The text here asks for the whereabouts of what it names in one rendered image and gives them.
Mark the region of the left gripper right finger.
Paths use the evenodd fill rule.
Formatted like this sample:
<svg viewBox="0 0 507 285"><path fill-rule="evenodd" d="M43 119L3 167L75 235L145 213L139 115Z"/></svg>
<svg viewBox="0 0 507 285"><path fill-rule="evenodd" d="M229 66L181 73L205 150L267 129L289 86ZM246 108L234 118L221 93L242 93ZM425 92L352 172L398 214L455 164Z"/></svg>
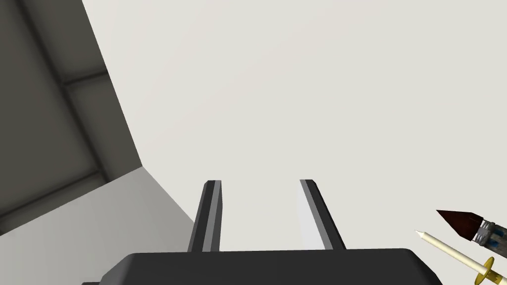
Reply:
<svg viewBox="0 0 507 285"><path fill-rule="evenodd" d="M345 250L346 246L333 221L320 190L314 180L300 180L306 201L311 210L320 239L326 250Z"/></svg>

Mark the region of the dark red tipped brush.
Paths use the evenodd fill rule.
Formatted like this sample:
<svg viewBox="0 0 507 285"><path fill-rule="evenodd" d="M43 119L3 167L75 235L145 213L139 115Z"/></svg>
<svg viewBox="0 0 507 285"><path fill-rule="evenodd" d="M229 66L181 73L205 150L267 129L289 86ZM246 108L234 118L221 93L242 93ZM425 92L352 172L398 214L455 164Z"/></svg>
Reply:
<svg viewBox="0 0 507 285"><path fill-rule="evenodd" d="M506 228L471 212L447 210L437 212L460 237L507 259Z"/></svg>

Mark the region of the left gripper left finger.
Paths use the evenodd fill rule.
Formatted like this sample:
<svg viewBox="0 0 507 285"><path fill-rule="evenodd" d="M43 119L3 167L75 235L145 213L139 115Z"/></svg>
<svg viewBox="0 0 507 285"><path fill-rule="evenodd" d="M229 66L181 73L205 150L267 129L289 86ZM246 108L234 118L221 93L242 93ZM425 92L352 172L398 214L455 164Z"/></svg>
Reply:
<svg viewBox="0 0 507 285"><path fill-rule="evenodd" d="M188 246L189 252L214 252L220 250L222 210L221 181L208 180L203 186Z"/></svg>

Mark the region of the white stick with gold guard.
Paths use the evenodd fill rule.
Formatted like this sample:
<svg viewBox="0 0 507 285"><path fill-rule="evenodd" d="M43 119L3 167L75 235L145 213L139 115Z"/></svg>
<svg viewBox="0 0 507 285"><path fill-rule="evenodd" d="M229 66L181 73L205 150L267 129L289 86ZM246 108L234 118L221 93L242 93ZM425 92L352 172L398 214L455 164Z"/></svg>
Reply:
<svg viewBox="0 0 507 285"><path fill-rule="evenodd" d="M446 243L439 239L429 235L426 232L415 230L419 237L427 243L435 246L439 250L443 251L450 257L461 262L467 267L477 272L477 277L474 280L474 285L482 285L485 280L489 280L495 285L507 285L507 277L493 270L493 264L495 262L494 257L490 257L483 265L464 255L455 248L450 247Z"/></svg>

